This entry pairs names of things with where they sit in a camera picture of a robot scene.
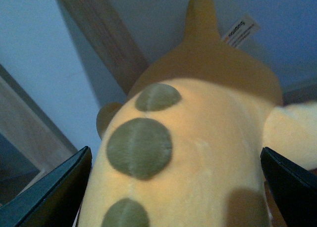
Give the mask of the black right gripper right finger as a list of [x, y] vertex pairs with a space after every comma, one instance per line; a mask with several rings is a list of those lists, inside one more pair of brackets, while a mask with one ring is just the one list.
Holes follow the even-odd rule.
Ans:
[[274, 201], [289, 227], [317, 225], [317, 176], [269, 147], [261, 167]]

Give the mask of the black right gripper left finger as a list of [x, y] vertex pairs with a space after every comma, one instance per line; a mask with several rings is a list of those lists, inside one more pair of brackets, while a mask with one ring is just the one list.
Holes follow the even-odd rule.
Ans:
[[0, 209], [2, 227], [71, 227], [87, 187], [92, 154], [85, 146]]

